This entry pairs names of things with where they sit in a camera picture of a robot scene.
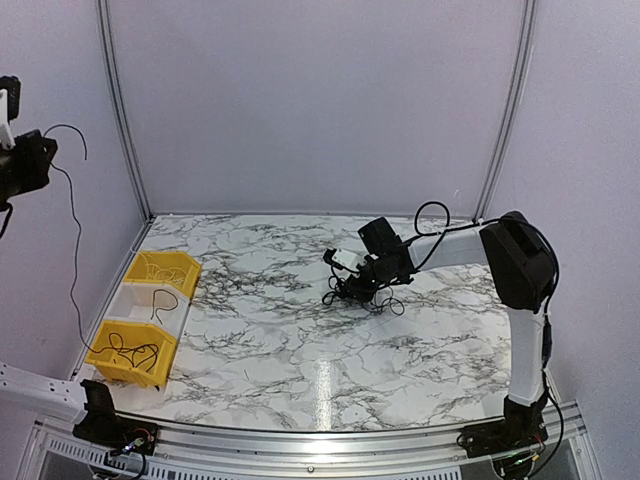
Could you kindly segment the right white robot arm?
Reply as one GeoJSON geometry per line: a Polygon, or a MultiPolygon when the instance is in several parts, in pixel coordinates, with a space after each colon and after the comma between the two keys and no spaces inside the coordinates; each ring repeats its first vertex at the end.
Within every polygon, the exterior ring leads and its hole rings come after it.
{"type": "Polygon", "coordinates": [[[559,283],[559,262],[544,235],[518,211],[497,219],[403,240],[380,217],[358,235],[363,255],[328,249],[324,262],[348,277],[338,284],[341,298],[370,302],[377,292],[408,285],[420,272],[483,264],[507,309],[511,335],[511,379],[507,407],[545,406],[546,367],[552,351],[549,304],[559,283]]]}

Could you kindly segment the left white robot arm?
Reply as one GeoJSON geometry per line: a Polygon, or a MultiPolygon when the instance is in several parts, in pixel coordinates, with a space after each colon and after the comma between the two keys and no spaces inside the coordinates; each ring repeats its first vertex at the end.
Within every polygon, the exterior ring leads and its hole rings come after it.
{"type": "MultiPolygon", "coordinates": [[[[56,153],[56,141],[39,130],[1,146],[2,233],[14,211],[10,200],[49,184],[49,168],[56,153]]],[[[82,423],[88,416],[89,431],[106,445],[119,444],[126,436],[125,421],[109,409],[109,389],[94,381],[56,380],[2,363],[1,398],[73,424],[82,423]]]]}

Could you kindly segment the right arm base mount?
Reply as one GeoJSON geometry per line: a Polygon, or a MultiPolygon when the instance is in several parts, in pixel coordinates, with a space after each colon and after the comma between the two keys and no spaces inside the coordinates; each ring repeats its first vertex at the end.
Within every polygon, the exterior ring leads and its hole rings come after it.
{"type": "Polygon", "coordinates": [[[521,405],[506,397],[501,420],[466,426],[456,442],[469,458],[544,443],[548,439],[548,433],[542,413],[548,400],[546,392],[530,406],[521,405]]]}

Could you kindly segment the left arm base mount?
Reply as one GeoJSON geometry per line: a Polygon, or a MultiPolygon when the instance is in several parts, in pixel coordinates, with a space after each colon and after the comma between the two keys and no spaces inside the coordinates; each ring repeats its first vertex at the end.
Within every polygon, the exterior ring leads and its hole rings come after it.
{"type": "Polygon", "coordinates": [[[73,427],[75,438],[117,451],[117,455],[135,452],[154,453],[159,427],[152,422],[133,420],[116,413],[109,388],[93,380],[82,380],[84,417],[73,427]]]}

